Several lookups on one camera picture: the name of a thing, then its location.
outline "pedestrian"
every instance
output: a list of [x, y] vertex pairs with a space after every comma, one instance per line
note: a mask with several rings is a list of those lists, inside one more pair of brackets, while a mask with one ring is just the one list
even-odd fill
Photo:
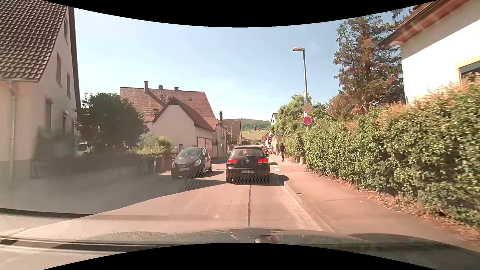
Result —
[[285, 158], [285, 145], [283, 143], [280, 145], [280, 156], [282, 157], [282, 161]]

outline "black car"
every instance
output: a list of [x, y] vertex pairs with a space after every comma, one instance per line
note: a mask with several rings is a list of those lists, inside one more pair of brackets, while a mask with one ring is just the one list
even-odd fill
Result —
[[213, 170], [212, 159], [207, 149], [203, 147], [185, 148], [177, 155], [172, 162], [172, 178], [179, 176], [188, 177], [199, 172], [201, 176], [205, 171]]
[[234, 147], [225, 167], [227, 183], [237, 180], [269, 182], [268, 156], [261, 146]]

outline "tail light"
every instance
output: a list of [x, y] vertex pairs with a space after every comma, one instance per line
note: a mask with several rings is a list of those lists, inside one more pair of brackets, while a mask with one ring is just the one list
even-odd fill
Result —
[[227, 164], [237, 164], [239, 161], [234, 159], [228, 159]]

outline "lamp post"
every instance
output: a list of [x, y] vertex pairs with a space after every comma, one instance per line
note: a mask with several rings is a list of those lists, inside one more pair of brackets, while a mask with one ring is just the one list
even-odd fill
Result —
[[305, 97], [308, 99], [308, 91], [307, 91], [307, 65], [305, 63], [305, 48], [295, 47], [293, 51], [301, 51], [303, 53], [303, 76], [305, 77]]
[[233, 124], [234, 124], [236, 121], [238, 121], [238, 120], [233, 121], [232, 126], [230, 127], [230, 141], [231, 141], [230, 143], [231, 143], [231, 145], [232, 145], [232, 150], [233, 150]]

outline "blue sky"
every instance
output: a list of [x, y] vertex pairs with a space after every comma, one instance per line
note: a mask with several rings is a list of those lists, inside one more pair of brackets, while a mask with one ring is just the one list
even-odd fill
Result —
[[220, 28], [171, 25], [75, 9], [79, 80], [85, 93], [120, 87], [204, 91], [218, 118], [270, 120], [304, 91], [327, 102], [340, 89], [333, 56], [341, 21], [310, 25]]

